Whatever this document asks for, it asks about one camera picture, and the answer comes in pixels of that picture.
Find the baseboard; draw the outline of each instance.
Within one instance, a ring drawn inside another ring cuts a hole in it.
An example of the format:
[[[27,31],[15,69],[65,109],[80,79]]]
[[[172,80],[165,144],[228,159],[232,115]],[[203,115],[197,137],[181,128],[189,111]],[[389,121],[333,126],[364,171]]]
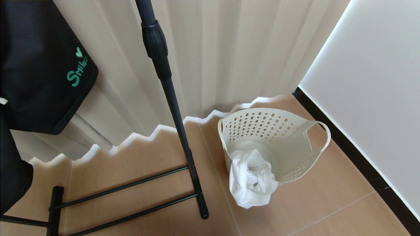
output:
[[[420,235],[420,222],[408,209],[404,202],[398,197],[394,190],[389,187],[387,182],[376,171],[376,169],[366,160],[359,150],[350,140],[331,122],[330,119],[315,105],[315,103],[300,89],[293,93],[293,96],[302,106],[317,120],[325,123],[330,131],[332,139],[349,157],[353,164],[359,169],[362,175],[368,180],[372,187],[378,192],[380,197],[394,212],[407,231],[414,236]]]

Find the garment rack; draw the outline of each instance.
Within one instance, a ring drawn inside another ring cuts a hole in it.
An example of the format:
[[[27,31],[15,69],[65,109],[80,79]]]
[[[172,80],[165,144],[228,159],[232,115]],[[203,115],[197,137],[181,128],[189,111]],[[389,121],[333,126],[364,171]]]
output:
[[[165,207],[169,207],[171,205],[177,204],[179,202],[188,200],[190,198],[196,198],[198,203],[199,212],[202,219],[207,219],[209,217],[209,213],[207,210],[207,206],[204,200],[204,195],[201,189],[200,180],[198,179],[197,170],[194,165],[194,159],[192,157],[192,152],[189,148],[188,141],[186,138],[186,133],[184,129],[184,124],[182,122],[181,113],[179,111],[178,102],[176,100],[175,89],[172,83],[172,73],[171,68],[169,66],[168,60],[168,47],[166,46],[165,36],[163,35],[162,29],[159,25],[159,22],[155,18],[155,14],[153,12],[153,7],[151,0],[136,0],[137,9],[139,10],[140,18],[142,20],[142,35],[143,35],[143,42],[146,47],[147,56],[152,59],[153,65],[156,69],[156,74],[160,79],[162,84],[163,90],[165,92],[166,100],[168,102],[169,108],[171,110],[172,118],[175,123],[176,130],[178,132],[179,139],[181,140],[182,149],[184,150],[187,165],[172,169],[170,171],[166,171],[155,176],[151,176],[148,178],[144,178],[141,180],[137,180],[135,182],[125,184],[113,189],[109,189],[97,194],[93,194],[87,197],[83,197],[71,202],[62,203],[64,188],[61,186],[55,186],[52,190],[51,196],[51,204],[49,208],[49,218],[48,221],[39,221],[39,220],[30,220],[25,218],[19,218],[14,216],[7,216],[2,215],[0,221],[17,223],[17,224],[24,224],[30,226],[39,226],[39,227],[46,227],[47,228],[47,236],[58,236],[58,228],[60,224],[60,213],[61,209],[65,207],[69,207],[78,203],[82,203],[85,201],[89,201],[95,199],[97,197],[102,197],[107,194],[111,194],[116,191],[120,191],[138,184],[142,184],[160,177],[164,177],[182,170],[189,170],[191,174],[191,180],[194,187],[194,193],[188,194],[186,196],[180,197],[178,199],[160,204],[158,206],[149,208],[147,210],[143,210],[141,212],[134,213],[132,215],[123,217],[118,220],[114,220],[90,229],[86,229],[84,231],[80,231],[78,233],[71,234],[70,236],[81,236],[86,235],[89,233],[93,233],[132,219],[137,217],[152,213],[154,211],[160,210]]]

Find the white plastic basket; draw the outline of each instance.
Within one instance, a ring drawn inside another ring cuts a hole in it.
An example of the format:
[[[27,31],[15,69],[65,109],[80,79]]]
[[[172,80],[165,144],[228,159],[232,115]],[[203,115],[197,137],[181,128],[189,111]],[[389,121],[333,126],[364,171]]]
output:
[[[323,147],[313,151],[307,131],[315,124],[324,127],[327,140]],[[273,108],[237,111],[220,119],[218,129],[228,171],[232,164],[230,153],[257,149],[271,164],[271,172],[279,185],[306,174],[331,140],[330,130],[324,123]]]

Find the basket handle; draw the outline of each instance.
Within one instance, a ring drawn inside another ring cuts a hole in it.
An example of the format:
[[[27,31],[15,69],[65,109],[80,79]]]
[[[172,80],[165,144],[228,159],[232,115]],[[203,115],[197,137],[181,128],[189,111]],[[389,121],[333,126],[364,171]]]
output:
[[[219,123],[217,125],[217,129],[219,130],[219,137],[220,137],[220,141],[222,141],[222,145],[223,148],[227,151],[228,149],[226,148],[226,144],[225,144],[225,140],[223,139],[223,119],[219,120]]]
[[[308,130],[310,129],[310,128],[312,128],[314,125],[316,125],[316,124],[320,124],[324,129],[325,129],[325,131],[327,132],[327,140],[326,140],[326,142],[325,142],[325,144],[324,144],[324,146],[322,146],[320,149],[318,149],[318,151],[316,152],[316,153],[322,153],[324,150],[325,150],[325,148],[327,148],[328,147],[328,144],[330,144],[330,141],[331,141],[331,132],[330,132],[330,129],[328,129],[328,126],[326,125],[326,124],[324,124],[324,123],[322,123],[322,122],[320,122],[320,121],[308,121],[307,123],[306,123],[306,125],[305,125],[305,133],[306,133],[306,135],[307,135],[307,132],[308,132]]]

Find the black garment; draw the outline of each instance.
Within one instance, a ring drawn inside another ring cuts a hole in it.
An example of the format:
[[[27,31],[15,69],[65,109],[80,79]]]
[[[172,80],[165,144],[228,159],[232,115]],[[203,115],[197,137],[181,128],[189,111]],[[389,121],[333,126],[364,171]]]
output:
[[[59,134],[98,70],[54,2],[1,1],[0,205],[4,214],[32,183],[9,129]]]

